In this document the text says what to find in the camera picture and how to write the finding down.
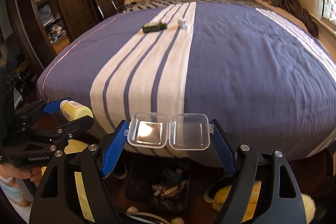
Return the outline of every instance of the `white bottle cap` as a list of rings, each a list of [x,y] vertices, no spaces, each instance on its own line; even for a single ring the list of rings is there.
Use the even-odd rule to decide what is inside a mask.
[[[61,109],[61,111],[63,111],[63,108],[64,108],[64,105],[69,102],[68,100],[64,100],[64,101],[61,101],[61,104],[59,105],[59,108]]]
[[[179,27],[182,28],[182,29],[186,29],[186,28],[187,28],[187,22],[186,22],[183,18],[180,18],[180,19],[177,21],[177,24],[178,24]]]

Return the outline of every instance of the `hand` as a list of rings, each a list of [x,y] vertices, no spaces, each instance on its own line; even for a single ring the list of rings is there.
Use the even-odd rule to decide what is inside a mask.
[[[17,184],[15,178],[17,179],[30,179],[32,182],[36,184],[36,186],[40,183],[42,177],[41,167],[32,168],[32,169],[23,169],[17,168],[11,163],[5,163],[0,165],[0,176],[5,180],[8,178],[12,179],[9,182],[4,182],[7,186],[14,187],[16,189],[20,189]],[[29,201],[27,201],[24,197],[22,201],[12,200],[15,204],[19,206],[28,206]]]

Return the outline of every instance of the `bed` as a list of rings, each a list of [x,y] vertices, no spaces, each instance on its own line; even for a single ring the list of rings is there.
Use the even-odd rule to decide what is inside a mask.
[[[257,152],[280,149],[288,160],[336,140],[336,65],[305,30],[253,0],[158,2],[129,7],[66,47],[38,79],[40,97],[89,106],[97,137],[150,111],[204,113]],[[158,20],[168,29],[143,34]],[[212,147],[125,149],[220,166]]]

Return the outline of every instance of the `small white bottle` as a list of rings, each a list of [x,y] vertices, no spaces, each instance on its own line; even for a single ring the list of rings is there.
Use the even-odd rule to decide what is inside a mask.
[[[75,101],[64,100],[61,102],[59,108],[61,109],[63,116],[69,122],[84,117],[86,115],[89,115],[93,118],[91,109]]]

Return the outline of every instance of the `white stripe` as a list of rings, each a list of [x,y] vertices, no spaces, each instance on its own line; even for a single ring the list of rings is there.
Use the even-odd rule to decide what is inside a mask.
[[[309,51],[316,59],[318,59],[322,65],[328,70],[328,72],[331,74],[332,78],[336,81],[335,75],[336,75],[336,65],[335,63],[328,57],[325,52],[319,48],[315,43],[314,40],[302,29],[298,28],[294,24],[288,25],[288,22],[285,18],[282,16],[276,14],[275,12],[268,11],[269,18],[273,21],[279,23],[282,23],[282,26],[286,26],[289,30],[287,30],[290,34],[292,34],[294,37],[298,39],[302,38],[301,44],[306,48],[307,51]]]
[[[304,48],[315,58],[317,59],[323,67],[329,72],[331,78],[336,83],[336,65],[329,58],[329,56],[319,48],[314,40],[305,33],[302,29],[294,25],[292,22],[289,22],[282,16],[278,15],[273,11],[267,11],[263,9],[256,8],[257,11],[267,16],[272,21],[276,22],[278,25],[283,27],[286,31],[288,31],[292,36],[294,36],[303,46]],[[336,128],[330,133],[330,135],[324,139],[312,152],[309,153],[308,157],[319,153],[323,149],[327,148],[334,140],[336,135]]]
[[[184,113],[184,92],[188,71],[189,53],[194,33],[196,2],[192,2],[184,19],[187,29],[181,29],[168,55],[157,92],[157,112],[168,117]],[[188,157],[186,151],[169,151],[177,157]]]
[[[171,11],[162,19],[162,22],[167,22],[172,15],[177,11],[181,5],[176,5]],[[148,48],[153,44],[160,32],[151,32],[146,35],[140,45],[127,57],[120,68],[115,72],[111,78],[109,87],[106,92],[107,106],[112,122],[116,125],[122,119],[126,119],[124,109],[124,91],[125,85],[130,76],[131,71],[137,62],[142,58]]]
[[[159,20],[173,5],[163,9],[152,21]],[[119,62],[132,50],[132,48],[143,37],[143,31],[139,30],[100,70],[97,74],[94,82],[92,83],[90,90],[90,100],[92,105],[93,114],[95,119],[99,122],[101,127],[108,133],[113,132],[109,121],[105,116],[104,103],[103,103],[103,90],[105,82],[117,67]]]
[[[171,23],[168,25],[168,29],[164,31],[158,42],[151,49],[137,69],[129,89],[130,116],[139,111],[151,111],[151,95],[155,76],[157,74],[163,55],[172,42],[173,37],[179,27],[177,21],[183,16],[188,5],[188,3],[185,3],[181,6]],[[170,157],[170,154],[165,149],[156,149],[155,153],[158,156]]]

